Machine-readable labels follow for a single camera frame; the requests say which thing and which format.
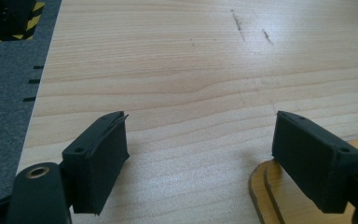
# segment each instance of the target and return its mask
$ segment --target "wooden tabletop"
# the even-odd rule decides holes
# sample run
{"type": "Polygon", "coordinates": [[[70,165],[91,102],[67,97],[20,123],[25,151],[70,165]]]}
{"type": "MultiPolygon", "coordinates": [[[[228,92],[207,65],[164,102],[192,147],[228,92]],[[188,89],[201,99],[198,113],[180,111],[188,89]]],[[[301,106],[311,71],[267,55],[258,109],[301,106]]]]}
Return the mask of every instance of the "wooden tabletop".
{"type": "Polygon", "coordinates": [[[19,171],[118,110],[131,157],[74,223],[259,223],[278,110],[358,138],[358,1],[62,1],[19,171]]]}

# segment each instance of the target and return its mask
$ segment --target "table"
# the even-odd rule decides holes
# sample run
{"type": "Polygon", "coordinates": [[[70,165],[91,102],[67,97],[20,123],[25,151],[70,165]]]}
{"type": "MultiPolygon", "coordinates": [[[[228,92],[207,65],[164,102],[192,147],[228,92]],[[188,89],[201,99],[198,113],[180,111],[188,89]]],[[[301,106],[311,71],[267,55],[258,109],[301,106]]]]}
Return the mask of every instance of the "table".
{"type": "Polygon", "coordinates": [[[131,157],[74,223],[259,223],[278,110],[358,138],[358,1],[62,1],[19,171],[118,110],[131,157]]]}

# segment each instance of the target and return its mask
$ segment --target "caution tape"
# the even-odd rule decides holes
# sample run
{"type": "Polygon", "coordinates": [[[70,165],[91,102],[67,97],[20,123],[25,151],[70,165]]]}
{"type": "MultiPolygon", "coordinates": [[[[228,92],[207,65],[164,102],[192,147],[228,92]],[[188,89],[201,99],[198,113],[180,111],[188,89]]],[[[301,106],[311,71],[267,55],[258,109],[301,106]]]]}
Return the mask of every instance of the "caution tape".
{"type": "Polygon", "coordinates": [[[0,36],[0,42],[32,39],[34,36],[34,30],[36,29],[36,25],[40,20],[44,6],[45,3],[42,2],[37,2],[34,5],[34,10],[32,11],[30,19],[28,20],[27,29],[23,34],[0,36]]]}

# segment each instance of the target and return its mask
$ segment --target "light wood surface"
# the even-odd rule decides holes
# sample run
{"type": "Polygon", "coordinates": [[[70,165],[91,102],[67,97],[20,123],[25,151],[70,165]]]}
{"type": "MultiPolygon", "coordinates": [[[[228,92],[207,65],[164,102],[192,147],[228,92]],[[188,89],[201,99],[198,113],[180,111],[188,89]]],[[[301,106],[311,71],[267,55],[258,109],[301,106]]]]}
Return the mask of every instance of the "light wood surface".
{"type": "MultiPolygon", "coordinates": [[[[358,148],[358,140],[351,144],[358,148]]],[[[249,184],[262,223],[351,224],[353,205],[348,203],[344,214],[324,214],[275,160],[261,163],[249,184]]]]}
{"type": "Polygon", "coordinates": [[[75,223],[258,223],[278,110],[358,138],[358,1],[63,0],[19,170],[118,110],[131,157],[75,223]]]}

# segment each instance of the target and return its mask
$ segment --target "gray carpet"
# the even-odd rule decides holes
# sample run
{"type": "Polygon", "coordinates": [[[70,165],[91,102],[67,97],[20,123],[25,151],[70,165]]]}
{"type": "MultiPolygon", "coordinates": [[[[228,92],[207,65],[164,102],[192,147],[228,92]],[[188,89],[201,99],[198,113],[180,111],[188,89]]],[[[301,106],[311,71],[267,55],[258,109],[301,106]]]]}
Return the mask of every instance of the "gray carpet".
{"type": "Polygon", "coordinates": [[[11,194],[61,0],[44,2],[32,40],[0,43],[0,199],[11,194]]]}

